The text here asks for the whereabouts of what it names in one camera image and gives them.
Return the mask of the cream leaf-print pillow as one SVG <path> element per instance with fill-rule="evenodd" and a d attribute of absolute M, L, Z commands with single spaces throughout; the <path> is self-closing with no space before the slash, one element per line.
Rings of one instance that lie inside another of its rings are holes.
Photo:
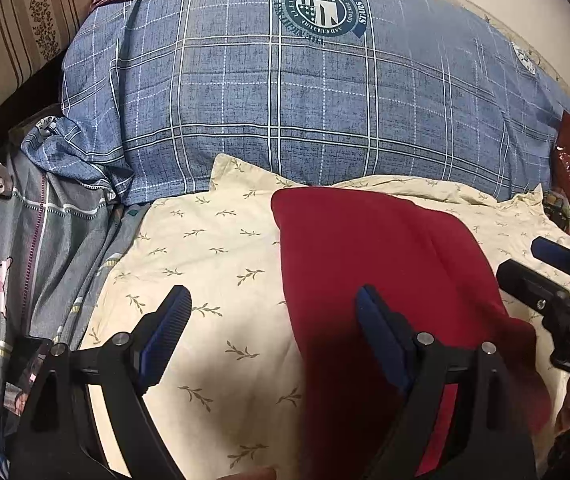
<path fill-rule="evenodd" d="M 81 349 L 130 332 L 173 285 L 192 296 L 192 314 L 158 386 L 144 400 L 172 457 L 188 479 L 215 479 L 273 466 L 278 479 L 303 479 L 303 364 L 283 292 L 279 229 L 271 198 L 302 184 L 227 155 L 215 158 L 209 191 L 156 200 L 136 241 L 100 293 Z M 535 260 L 544 236 L 570 248 L 570 236 L 543 212 L 543 192 L 498 202 L 465 184 L 372 176 L 334 184 L 411 200 L 462 220 L 493 271 L 509 257 L 570 291 L 570 276 Z M 500 292 L 498 305 L 531 324 L 536 361 L 552 411 L 534 436 L 542 472 L 567 372 L 550 365 L 552 336 L 541 315 Z"/>

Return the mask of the blue plaid quilt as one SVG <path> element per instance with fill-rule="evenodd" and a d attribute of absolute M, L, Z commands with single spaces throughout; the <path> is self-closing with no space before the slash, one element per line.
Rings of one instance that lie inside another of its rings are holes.
<path fill-rule="evenodd" d="M 443 0 L 128 0 L 63 62 L 23 152 L 122 203 L 203 191 L 227 154 L 300 183 L 372 174 L 498 200 L 550 185 L 570 96 Z"/>

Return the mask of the glossy magazine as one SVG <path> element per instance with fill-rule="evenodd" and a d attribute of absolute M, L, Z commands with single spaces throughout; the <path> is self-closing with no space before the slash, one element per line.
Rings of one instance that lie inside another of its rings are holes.
<path fill-rule="evenodd" d="M 20 337 L 11 353 L 3 393 L 3 407 L 20 417 L 40 368 L 50 352 L 50 339 Z"/>

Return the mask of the red garment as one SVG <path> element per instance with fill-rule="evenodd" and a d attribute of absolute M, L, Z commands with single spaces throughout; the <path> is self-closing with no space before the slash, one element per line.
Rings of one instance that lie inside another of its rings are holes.
<path fill-rule="evenodd" d="M 372 285 L 414 330 L 453 347 L 498 347 L 532 434 L 552 402 L 535 366 L 533 327 L 512 318 L 463 222 L 383 193 L 290 188 L 271 200 L 285 301 L 305 367 L 306 479 L 361 479 L 401 410 L 357 319 Z"/>

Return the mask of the grey patterned bedsheet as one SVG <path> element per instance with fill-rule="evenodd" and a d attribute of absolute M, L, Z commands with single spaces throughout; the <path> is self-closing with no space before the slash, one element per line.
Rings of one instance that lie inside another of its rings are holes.
<path fill-rule="evenodd" d="M 80 346 L 110 269 L 125 255 L 145 206 L 46 172 L 8 153 L 0 197 L 0 478 L 8 474 L 3 398 L 18 338 Z"/>

